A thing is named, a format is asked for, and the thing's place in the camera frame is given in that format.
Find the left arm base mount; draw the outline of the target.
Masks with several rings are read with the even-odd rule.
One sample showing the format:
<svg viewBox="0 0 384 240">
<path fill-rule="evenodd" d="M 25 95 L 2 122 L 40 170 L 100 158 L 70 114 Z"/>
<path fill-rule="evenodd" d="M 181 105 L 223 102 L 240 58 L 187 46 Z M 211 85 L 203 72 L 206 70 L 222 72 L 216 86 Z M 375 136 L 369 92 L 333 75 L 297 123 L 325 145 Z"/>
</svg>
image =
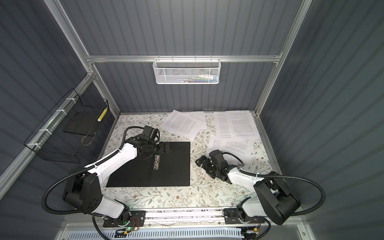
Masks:
<svg viewBox="0 0 384 240">
<path fill-rule="evenodd" d="M 104 217 L 104 228 L 139 228 L 144 226 L 146 211 L 123 211 L 120 217 Z"/>
</svg>

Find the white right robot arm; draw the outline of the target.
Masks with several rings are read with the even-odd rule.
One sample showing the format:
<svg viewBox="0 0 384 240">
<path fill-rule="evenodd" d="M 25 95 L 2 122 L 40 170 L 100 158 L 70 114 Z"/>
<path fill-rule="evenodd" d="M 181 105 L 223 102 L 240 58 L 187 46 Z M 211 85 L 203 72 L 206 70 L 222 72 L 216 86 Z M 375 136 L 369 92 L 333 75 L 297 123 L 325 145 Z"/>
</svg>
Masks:
<svg viewBox="0 0 384 240">
<path fill-rule="evenodd" d="M 224 211 L 230 217 L 237 216 L 232 222 L 249 223 L 267 217 L 276 225 L 282 225 L 301 206 L 286 182 L 275 178 L 276 172 L 270 172 L 266 178 L 258 174 L 251 176 L 242 173 L 239 166 L 229 165 L 222 157 L 214 160 L 202 156 L 196 165 L 213 179 L 255 191 L 255 198 L 247 197 L 235 209 Z"/>
</svg>

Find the black file folder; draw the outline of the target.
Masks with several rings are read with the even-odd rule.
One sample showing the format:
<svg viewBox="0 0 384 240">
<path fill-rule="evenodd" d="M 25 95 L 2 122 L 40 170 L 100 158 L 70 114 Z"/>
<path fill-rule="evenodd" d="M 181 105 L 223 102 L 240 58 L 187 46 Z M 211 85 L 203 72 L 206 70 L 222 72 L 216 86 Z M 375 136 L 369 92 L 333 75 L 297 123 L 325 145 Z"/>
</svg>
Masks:
<svg viewBox="0 0 384 240">
<path fill-rule="evenodd" d="M 107 188 L 119 187 L 188 187 L 191 180 L 191 143 L 171 142 L 171 151 L 160 156 L 154 170 L 154 158 L 136 158 L 110 175 Z"/>
</svg>

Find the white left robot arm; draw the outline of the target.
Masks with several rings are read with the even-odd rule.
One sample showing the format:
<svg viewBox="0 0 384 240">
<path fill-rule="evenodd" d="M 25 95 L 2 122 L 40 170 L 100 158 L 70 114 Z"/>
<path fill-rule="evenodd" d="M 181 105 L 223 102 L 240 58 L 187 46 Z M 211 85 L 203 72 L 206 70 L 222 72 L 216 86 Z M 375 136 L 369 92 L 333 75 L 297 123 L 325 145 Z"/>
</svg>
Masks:
<svg viewBox="0 0 384 240">
<path fill-rule="evenodd" d="M 66 181 L 63 200 L 83 214 L 118 219 L 128 208 L 117 200 L 104 196 L 102 183 L 129 161 L 145 160 L 170 152 L 169 142 L 157 143 L 139 136 L 131 137 L 111 154 L 84 167 L 83 173 L 76 170 L 75 175 Z"/>
</svg>

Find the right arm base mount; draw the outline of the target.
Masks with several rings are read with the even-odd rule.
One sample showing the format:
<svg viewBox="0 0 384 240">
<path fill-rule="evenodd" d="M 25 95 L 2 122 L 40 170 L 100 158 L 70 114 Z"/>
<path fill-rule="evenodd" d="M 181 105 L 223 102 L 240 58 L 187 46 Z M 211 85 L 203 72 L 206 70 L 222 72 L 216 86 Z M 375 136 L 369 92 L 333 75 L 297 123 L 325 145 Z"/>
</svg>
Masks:
<svg viewBox="0 0 384 240">
<path fill-rule="evenodd" d="M 227 225 L 235 224 L 263 224 L 265 220 L 260 217 L 249 217 L 242 209 L 226 208 L 222 211 Z"/>
</svg>

